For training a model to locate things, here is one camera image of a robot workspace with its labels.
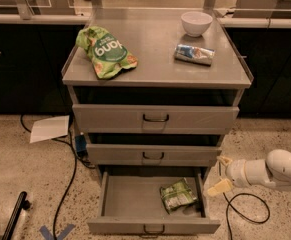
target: sheet of paper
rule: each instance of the sheet of paper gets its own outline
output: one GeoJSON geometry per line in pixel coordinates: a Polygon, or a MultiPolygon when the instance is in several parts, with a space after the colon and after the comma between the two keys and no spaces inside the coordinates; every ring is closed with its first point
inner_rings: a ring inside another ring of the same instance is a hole
{"type": "Polygon", "coordinates": [[[30,143],[50,140],[68,134],[69,116],[58,116],[36,121],[32,128],[30,143]]]}

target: chip bag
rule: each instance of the chip bag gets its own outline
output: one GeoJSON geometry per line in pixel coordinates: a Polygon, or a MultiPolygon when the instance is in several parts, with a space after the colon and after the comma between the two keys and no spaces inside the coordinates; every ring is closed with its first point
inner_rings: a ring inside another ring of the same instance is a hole
{"type": "Polygon", "coordinates": [[[91,26],[80,30],[76,44],[85,50],[100,79],[113,78],[122,70],[137,66],[138,59],[104,28],[91,26]]]}

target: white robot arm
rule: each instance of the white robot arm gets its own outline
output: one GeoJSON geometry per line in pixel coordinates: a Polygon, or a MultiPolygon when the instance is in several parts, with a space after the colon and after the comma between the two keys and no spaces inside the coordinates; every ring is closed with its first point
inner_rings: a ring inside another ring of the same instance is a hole
{"type": "Polygon", "coordinates": [[[266,159],[231,160],[220,156],[218,160],[226,167],[226,179],[208,189],[207,194],[215,196],[234,187],[245,188],[262,185],[279,191],[291,191],[291,153],[276,149],[266,159]]]}

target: white bowl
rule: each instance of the white bowl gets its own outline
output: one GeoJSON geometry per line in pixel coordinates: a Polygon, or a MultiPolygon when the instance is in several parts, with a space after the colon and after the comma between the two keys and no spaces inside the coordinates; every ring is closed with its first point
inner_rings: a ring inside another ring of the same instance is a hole
{"type": "Polygon", "coordinates": [[[204,12],[185,12],[181,19],[187,35],[193,37],[202,35],[213,21],[213,17],[204,12]]]}

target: terrazzo floor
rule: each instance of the terrazzo floor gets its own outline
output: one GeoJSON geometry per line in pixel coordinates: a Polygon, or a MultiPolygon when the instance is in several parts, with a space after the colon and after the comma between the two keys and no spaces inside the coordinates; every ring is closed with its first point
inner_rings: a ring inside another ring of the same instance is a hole
{"type": "MultiPolygon", "coordinates": [[[[37,120],[46,116],[25,115],[24,123],[31,128],[37,120]]],[[[19,115],[0,115],[0,235],[3,235],[14,205],[21,191],[28,193],[31,208],[22,211],[14,231],[13,239],[52,239],[53,219],[71,178],[74,159],[70,148],[55,141],[30,144],[30,134],[24,130],[19,115]]],[[[276,148],[291,152],[291,120],[238,118],[233,129],[225,137],[223,154],[234,159],[261,159],[276,148]]],[[[213,167],[205,183],[205,189],[218,180],[213,167]]],[[[229,209],[229,220],[233,239],[276,239],[291,240],[291,192],[278,192],[261,186],[234,189],[237,193],[252,193],[263,198],[271,212],[270,219],[262,225],[243,220],[229,209]]],[[[56,234],[68,235],[59,239],[72,240],[134,240],[139,236],[93,235],[89,233],[87,220],[97,215],[100,187],[95,170],[77,165],[76,177],[59,212],[56,234]]],[[[223,196],[207,198],[211,219],[220,220],[221,226],[215,234],[197,236],[159,236],[166,240],[225,240],[228,238],[226,225],[227,203],[223,196]]],[[[256,199],[242,196],[235,207],[254,220],[266,218],[266,210],[256,199]]]]}

